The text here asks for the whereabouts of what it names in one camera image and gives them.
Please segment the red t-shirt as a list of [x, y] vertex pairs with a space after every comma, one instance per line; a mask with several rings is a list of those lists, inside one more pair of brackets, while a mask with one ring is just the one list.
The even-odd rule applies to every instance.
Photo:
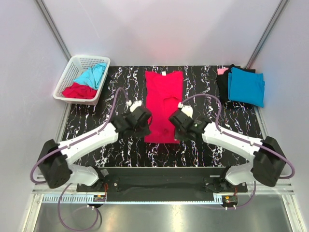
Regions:
[[174, 138], [175, 127], [169, 117], [178, 109], [183, 96], [183, 72], [174, 71], [166, 75], [146, 71], [146, 108], [152, 113], [151, 134], [146, 143], [179, 144]]

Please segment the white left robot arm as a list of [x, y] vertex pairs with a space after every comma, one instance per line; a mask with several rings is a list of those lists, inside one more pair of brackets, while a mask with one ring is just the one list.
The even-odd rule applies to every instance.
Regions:
[[75, 164], [88, 153], [131, 136], [144, 137], [150, 134], [152, 114], [141, 101], [134, 102], [129, 111], [116, 115], [104, 125], [71, 140], [55, 143], [47, 141], [39, 156], [39, 169], [50, 189], [65, 184], [81, 184], [93, 191], [104, 187], [104, 178], [94, 167]]

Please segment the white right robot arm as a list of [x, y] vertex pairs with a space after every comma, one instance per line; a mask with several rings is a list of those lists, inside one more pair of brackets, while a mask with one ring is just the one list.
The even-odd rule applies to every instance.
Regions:
[[170, 117], [178, 140], [200, 140], [216, 145], [245, 158], [248, 163], [227, 167], [219, 186], [223, 191], [231, 191], [236, 185], [247, 181], [274, 187], [286, 165], [286, 157], [276, 139], [268, 136], [262, 140], [241, 135], [216, 125], [204, 116], [192, 118], [193, 109], [184, 106]]

